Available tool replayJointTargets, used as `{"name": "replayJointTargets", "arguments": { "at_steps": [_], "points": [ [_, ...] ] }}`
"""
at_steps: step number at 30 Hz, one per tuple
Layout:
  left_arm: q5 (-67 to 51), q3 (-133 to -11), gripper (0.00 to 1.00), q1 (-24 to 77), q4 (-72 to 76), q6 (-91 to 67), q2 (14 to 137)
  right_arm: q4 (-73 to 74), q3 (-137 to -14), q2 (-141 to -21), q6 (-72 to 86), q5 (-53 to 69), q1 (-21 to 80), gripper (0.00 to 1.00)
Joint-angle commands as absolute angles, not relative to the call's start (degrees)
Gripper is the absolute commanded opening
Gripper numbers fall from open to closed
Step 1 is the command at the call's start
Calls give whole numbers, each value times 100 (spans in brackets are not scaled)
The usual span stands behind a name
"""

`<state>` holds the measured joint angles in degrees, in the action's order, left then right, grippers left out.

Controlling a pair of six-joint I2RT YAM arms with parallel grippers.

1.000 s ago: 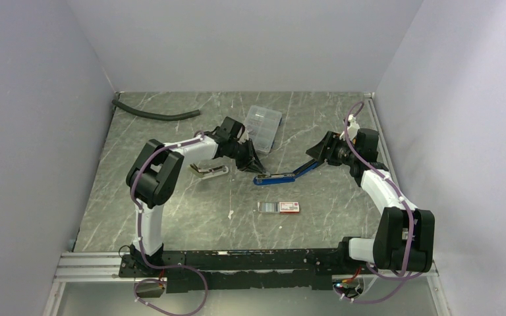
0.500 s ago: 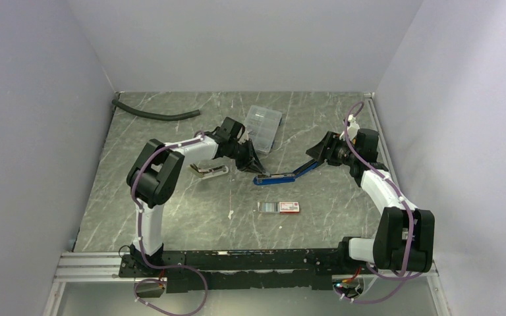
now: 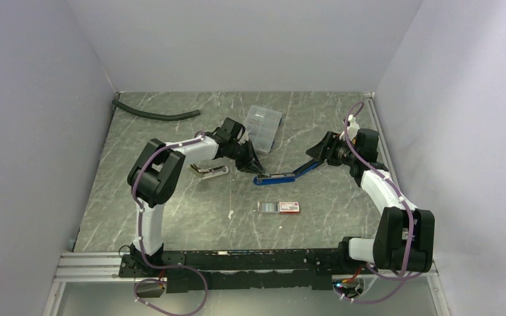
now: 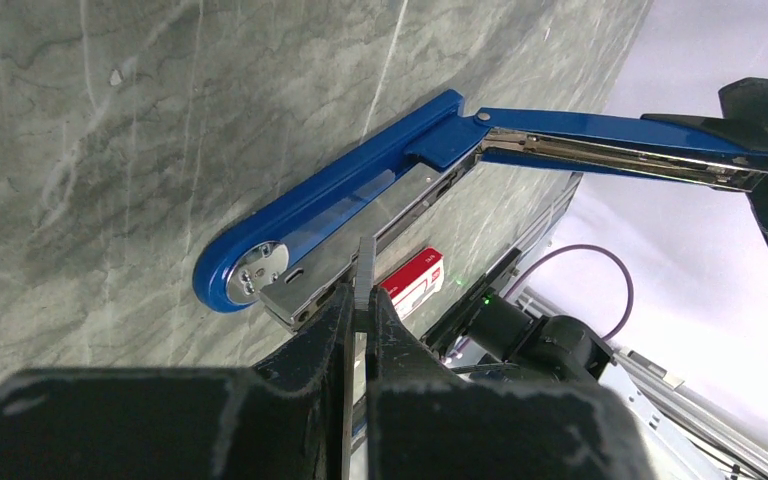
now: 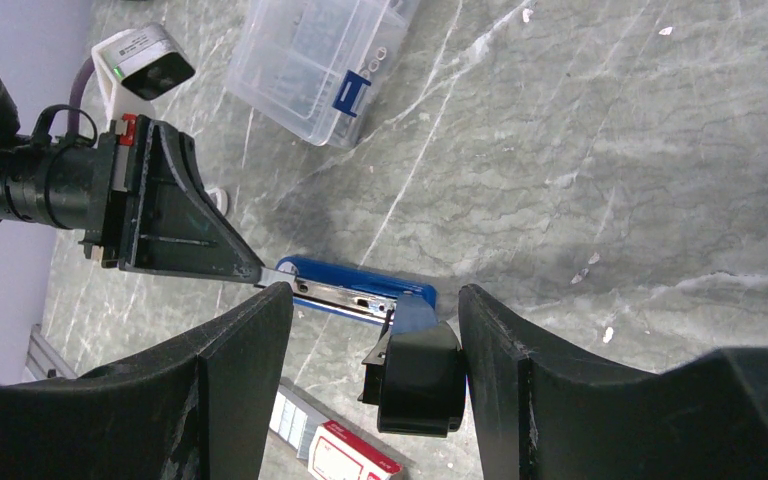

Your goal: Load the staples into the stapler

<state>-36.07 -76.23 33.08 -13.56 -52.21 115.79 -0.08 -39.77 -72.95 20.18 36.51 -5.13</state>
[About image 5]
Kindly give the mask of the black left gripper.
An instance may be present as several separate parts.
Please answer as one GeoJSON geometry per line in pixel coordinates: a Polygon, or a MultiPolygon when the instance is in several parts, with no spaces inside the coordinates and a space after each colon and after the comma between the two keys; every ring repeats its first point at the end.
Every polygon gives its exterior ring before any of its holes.
{"type": "Polygon", "coordinates": [[[123,122],[123,134],[102,137],[112,171],[92,196],[85,257],[131,273],[258,283],[264,264],[207,194],[193,138],[145,115],[123,122]]]}

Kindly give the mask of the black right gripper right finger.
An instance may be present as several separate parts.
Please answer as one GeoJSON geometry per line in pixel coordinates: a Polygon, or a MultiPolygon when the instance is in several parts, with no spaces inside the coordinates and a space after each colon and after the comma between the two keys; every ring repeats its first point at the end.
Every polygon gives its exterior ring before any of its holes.
{"type": "Polygon", "coordinates": [[[487,479],[768,479],[768,347],[660,374],[593,354],[478,285],[458,319],[487,479]]]}

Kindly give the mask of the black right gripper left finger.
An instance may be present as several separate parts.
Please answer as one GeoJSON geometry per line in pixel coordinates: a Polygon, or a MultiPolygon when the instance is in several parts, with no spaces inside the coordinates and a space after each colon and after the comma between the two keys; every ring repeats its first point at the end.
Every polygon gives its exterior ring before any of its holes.
{"type": "Polygon", "coordinates": [[[255,479],[289,285],[75,379],[0,386],[0,479],[255,479]]]}

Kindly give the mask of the blue black stapler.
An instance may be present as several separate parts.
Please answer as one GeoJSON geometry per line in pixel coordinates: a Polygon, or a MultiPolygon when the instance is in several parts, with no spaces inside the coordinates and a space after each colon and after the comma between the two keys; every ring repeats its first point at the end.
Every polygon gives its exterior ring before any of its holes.
{"type": "Polygon", "coordinates": [[[378,326],[358,400],[377,407],[379,432],[445,438],[461,427],[465,355],[433,286],[299,256],[263,268],[257,284],[278,282],[297,305],[378,326]]]}

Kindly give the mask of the red white staples box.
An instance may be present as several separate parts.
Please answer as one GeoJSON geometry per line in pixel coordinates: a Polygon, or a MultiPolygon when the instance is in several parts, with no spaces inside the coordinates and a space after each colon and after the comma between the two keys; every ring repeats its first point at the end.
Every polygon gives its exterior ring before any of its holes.
{"type": "Polygon", "coordinates": [[[282,380],[269,429],[295,451],[316,479],[405,479],[407,469],[366,442],[282,380]]]}

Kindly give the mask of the small beige white stapler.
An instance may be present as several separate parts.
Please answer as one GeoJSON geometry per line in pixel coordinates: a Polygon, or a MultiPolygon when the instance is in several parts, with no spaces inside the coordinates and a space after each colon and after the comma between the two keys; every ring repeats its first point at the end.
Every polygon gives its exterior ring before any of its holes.
{"type": "Polygon", "coordinates": [[[211,188],[207,191],[207,194],[217,210],[223,215],[227,215],[229,211],[229,200],[227,192],[222,188],[211,188]]]}

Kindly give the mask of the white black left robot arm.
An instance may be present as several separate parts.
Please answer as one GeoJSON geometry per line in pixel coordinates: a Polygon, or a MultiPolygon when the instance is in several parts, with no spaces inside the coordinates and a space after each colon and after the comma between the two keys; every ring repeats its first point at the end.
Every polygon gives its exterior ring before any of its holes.
{"type": "Polygon", "coordinates": [[[256,284],[263,263],[211,201],[193,139],[125,113],[106,132],[55,137],[61,105],[20,133],[0,78],[0,222],[80,230],[105,268],[256,284]]]}

